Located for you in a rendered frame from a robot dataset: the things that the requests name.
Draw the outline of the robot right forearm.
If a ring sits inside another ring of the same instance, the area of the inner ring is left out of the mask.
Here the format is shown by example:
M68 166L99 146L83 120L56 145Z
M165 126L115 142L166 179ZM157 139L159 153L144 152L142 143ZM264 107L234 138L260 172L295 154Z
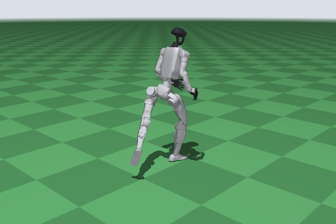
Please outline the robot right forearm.
M188 78L188 73L186 71L183 72L183 80L182 83L184 85L185 91L186 92L193 92L195 93L195 88L191 87L191 84L189 82L189 78Z

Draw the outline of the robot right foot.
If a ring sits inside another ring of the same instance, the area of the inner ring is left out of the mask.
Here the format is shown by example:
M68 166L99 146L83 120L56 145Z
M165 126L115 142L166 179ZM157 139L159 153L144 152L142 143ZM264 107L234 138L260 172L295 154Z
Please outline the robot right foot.
M169 156L170 161L183 160L183 159L187 159L187 155L179 154L179 156L175 156L174 153Z

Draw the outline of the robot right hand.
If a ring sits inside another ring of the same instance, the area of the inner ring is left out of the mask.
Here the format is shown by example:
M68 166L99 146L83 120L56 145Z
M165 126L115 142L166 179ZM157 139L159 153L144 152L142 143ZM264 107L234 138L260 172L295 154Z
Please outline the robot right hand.
M197 96L198 96L198 91L197 91L197 89L195 89L195 93L190 92L190 94L194 96L195 99L193 99L193 100L196 100L196 99L197 99Z

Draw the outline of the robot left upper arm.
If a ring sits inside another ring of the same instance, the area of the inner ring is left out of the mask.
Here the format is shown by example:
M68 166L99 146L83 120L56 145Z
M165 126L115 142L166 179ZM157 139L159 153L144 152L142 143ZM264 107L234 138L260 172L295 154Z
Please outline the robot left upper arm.
M160 50L160 56L158 58L158 61L157 61L156 67L155 67L155 72L158 73L158 74L161 74L161 65L162 65L162 58L163 58L164 49L165 48L162 48Z

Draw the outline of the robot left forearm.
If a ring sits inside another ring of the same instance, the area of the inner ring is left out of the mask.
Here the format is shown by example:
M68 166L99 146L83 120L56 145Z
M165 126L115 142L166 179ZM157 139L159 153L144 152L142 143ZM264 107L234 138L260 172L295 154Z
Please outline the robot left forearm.
M164 80L167 79L166 77L162 77L161 74L156 73L156 75L157 75L162 81L164 81ZM172 81L172 80L171 80L171 81Z

